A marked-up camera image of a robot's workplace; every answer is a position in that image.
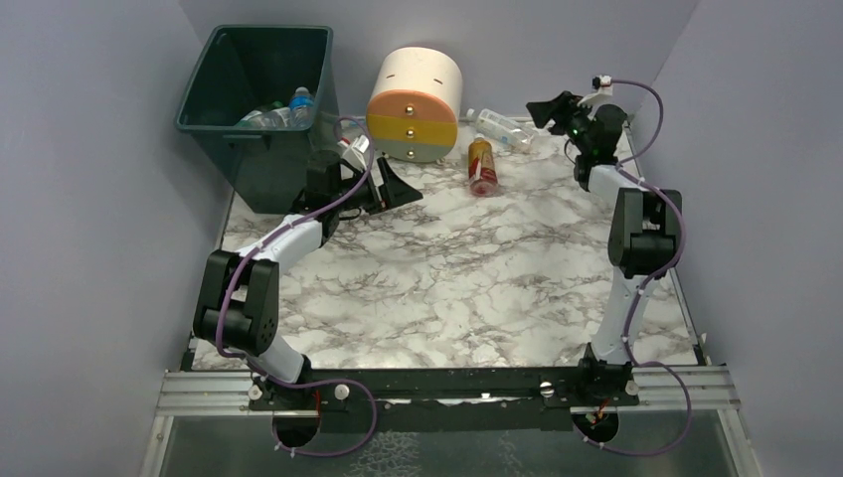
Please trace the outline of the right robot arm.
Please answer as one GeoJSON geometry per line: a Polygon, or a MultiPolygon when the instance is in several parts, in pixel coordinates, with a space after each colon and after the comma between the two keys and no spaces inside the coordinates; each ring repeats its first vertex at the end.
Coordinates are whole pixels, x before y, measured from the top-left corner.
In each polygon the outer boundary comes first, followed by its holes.
{"type": "Polygon", "coordinates": [[[646,301],[676,262],[682,233],[680,193],[656,193],[633,177],[616,156],[627,115],[614,104],[592,108],[564,91],[526,105],[534,124],[571,140],[579,154],[574,177],[585,191],[613,207],[606,243],[612,282],[603,318],[578,363],[573,390],[591,405],[624,394],[646,301]]]}

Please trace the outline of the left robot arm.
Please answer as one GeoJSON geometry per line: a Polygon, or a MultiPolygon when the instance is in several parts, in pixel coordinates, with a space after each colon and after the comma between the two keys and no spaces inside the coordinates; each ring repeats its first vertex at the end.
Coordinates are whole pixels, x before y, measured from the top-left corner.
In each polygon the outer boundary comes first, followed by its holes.
{"type": "Polygon", "coordinates": [[[277,334],[282,275],[328,242],[344,212],[376,215],[422,197],[383,156],[365,158],[351,149],[314,153],[304,186],[279,226],[251,245],[209,255],[194,336],[274,382],[300,385],[306,359],[277,334]]]}

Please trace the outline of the amber tea bottle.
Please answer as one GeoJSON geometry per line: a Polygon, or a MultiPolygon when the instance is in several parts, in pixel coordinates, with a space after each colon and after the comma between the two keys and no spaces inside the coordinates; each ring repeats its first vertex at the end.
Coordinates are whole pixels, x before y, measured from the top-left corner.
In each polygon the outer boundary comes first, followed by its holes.
{"type": "Polygon", "coordinates": [[[478,197],[493,196],[498,189],[498,178],[491,143],[476,134],[468,147],[469,191],[478,197]]]}

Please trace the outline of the green label water bottle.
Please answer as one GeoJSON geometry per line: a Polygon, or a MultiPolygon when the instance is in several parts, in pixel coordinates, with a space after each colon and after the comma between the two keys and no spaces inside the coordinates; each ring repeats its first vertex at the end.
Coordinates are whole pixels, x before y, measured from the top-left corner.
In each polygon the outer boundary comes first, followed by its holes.
{"type": "Polygon", "coordinates": [[[270,102],[270,103],[267,103],[267,104],[263,104],[263,105],[259,106],[257,108],[257,110],[260,113],[266,113],[268,111],[272,111],[272,110],[282,108],[282,107],[284,107],[283,102],[277,100],[277,101],[273,101],[273,102],[270,102]]]}

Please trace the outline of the white cap bottle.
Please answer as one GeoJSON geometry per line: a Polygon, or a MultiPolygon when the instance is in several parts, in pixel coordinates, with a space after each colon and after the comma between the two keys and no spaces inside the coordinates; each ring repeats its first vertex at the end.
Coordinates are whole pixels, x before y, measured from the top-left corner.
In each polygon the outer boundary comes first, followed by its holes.
{"type": "Polygon", "coordinates": [[[520,152],[529,152],[536,136],[535,131],[524,123],[488,108],[468,108],[466,119],[486,138],[494,139],[520,152]]]}

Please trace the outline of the blue cap clear bottle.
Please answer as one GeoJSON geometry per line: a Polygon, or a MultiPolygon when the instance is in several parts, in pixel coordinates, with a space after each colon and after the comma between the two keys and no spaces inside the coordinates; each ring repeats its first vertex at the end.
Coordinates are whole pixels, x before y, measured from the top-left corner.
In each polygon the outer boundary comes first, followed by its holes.
{"type": "Polygon", "coordinates": [[[307,128],[312,124],[314,97],[305,86],[298,87],[289,102],[292,127],[307,128]]]}

